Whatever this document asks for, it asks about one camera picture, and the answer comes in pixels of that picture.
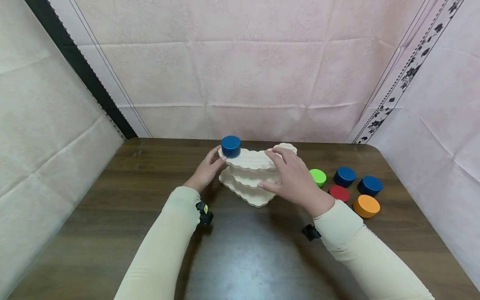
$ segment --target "left hand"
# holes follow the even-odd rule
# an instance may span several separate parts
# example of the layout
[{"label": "left hand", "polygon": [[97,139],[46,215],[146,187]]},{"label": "left hand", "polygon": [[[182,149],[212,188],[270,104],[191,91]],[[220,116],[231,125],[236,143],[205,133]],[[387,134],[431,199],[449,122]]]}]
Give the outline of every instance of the left hand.
[{"label": "left hand", "polygon": [[225,163],[225,158],[218,156],[220,145],[208,152],[205,159],[199,164],[195,173],[187,180],[183,186],[201,192],[213,180],[216,172]]}]

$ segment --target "right hand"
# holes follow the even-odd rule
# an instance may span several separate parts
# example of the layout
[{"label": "right hand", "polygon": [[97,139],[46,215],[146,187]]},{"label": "right hand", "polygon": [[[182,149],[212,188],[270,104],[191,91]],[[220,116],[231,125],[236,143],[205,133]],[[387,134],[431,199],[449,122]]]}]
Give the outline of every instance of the right hand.
[{"label": "right hand", "polygon": [[293,151],[277,147],[265,154],[280,173],[281,184],[263,181],[259,188],[300,205],[314,218],[332,208],[335,199],[317,186],[303,160]]}]

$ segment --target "hand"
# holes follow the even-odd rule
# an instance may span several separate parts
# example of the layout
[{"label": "hand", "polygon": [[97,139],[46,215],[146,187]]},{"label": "hand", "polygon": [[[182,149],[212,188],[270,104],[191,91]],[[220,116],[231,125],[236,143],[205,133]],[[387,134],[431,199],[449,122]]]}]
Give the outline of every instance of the hand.
[{"label": "hand", "polygon": [[281,184],[264,181],[258,184],[259,188],[302,206],[314,218],[332,208],[335,199],[317,186],[303,160],[293,151],[278,147],[265,154],[280,172]]},{"label": "hand", "polygon": [[226,159],[218,156],[219,149],[220,145],[208,152],[205,159],[197,167],[195,173],[192,175],[192,177],[190,177],[190,179],[187,180],[186,183],[183,184],[183,186],[197,190],[197,192],[201,192],[210,182],[212,182],[216,172],[225,163]]}]

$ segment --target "black trim strip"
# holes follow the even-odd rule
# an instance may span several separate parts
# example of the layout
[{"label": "black trim strip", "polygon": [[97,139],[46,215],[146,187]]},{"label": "black trim strip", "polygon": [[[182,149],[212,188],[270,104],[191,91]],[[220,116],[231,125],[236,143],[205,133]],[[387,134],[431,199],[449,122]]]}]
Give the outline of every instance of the black trim strip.
[{"label": "black trim strip", "polygon": [[117,125],[126,139],[138,137],[127,119],[113,102],[95,72],[77,48],[67,30],[47,0],[24,0],[34,15],[57,45],[67,62],[83,81],[92,96],[97,100],[110,119]]}]

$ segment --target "white wavy stacking board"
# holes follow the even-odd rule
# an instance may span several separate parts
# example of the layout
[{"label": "white wavy stacking board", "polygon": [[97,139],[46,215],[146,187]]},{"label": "white wavy stacking board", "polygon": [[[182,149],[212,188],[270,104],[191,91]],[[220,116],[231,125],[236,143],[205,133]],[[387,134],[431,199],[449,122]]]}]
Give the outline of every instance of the white wavy stacking board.
[{"label": "white wavy stacking board", "polygon": [[226,167],[218,176],[218,180],[251,206],[262,207],[275,197],[274,193],[262,189],[251,189],[236,182],[230,168],[230,166]]},{"label": "white wavy stacking board", "polygon": [[[280,143],[274,146],[277,147],[297,153],[292,144]],[[218,154],[224,156],[222,149],[219,149]],[[280,183],[280,174],[265,151],[242,148],[238,157],[227,158],[226,163],[228,167],[220,173],[218,179],[232,192],[254,207],[262,207],[273,199],[274,193],[257,187],[262,181]]]},{"label": "white wavy stacking board", "polygon": [[[297,149],[288,143],[280,143],[275,145],[274,148],[281,147],[285,149],[292,150],[297,153]],[[224,157],[222,148],[218,150],[218,154],[221,157]],[[235,158],[227,158],[226,160],[227,165],[232,166],[234,168],[239,168],[245,171],[267,171],[267,170],[275,170],[275,165],[271,159],[268,158],[265,151],[253,151],[242,148],[240,150],[240,155]]]},{"label": "white wavy stacking board", "polygon": [[233,179],[235,179],[236,182],[251,189],[260,189],[259,187],[257,187],[257,185],[262,181],[267,181],[271,183],[280,182],[280,174],[276,170],[254,172],[232,168],[230,172],[232,173]]}]

